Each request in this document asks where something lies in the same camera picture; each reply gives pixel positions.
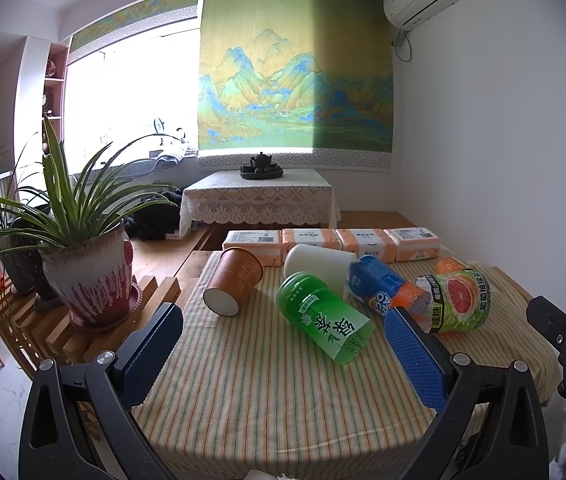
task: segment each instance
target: red flower pot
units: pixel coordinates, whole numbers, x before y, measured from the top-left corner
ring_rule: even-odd
[[[70,319],[87,328],[112,327],[141,302],[132,283],[132,244],[123,224],[73,247],[41,250],[43,272]]]

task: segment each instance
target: grapefruit image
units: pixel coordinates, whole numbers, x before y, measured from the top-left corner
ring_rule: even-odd
[[[451,302],[451,311],[458,319],[470,317],[477,307],[476,294],[467,280],[450,278],[447,280],[447,295]]]

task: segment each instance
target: landscape painting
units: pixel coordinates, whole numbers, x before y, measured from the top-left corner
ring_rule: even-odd
[[[204,0],[199,149],[392,151],[383,0]]]

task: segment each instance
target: window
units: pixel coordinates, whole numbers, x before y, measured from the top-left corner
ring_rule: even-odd
[[[122,153],[118,164],[197,149],[200,41],[199,20],[186,20],[126,38],[68,66],[64,139],[71,173],[108,142],[118,149],[154,134],[155,120],[185,143],[149,137]]]

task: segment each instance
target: bookshelf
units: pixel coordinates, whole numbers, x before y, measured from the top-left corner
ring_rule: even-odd
[[[50,45],[48,59],[57,67],[56,73],[43,80],[44,92],[51,100],[51,105],[46,105],[46,109],[52,110],[52,116],[48,116],[54,127],[57,137],[63,139],[63,104],[66,83],[66,68],[68,65],[68,47],[60,43]]]

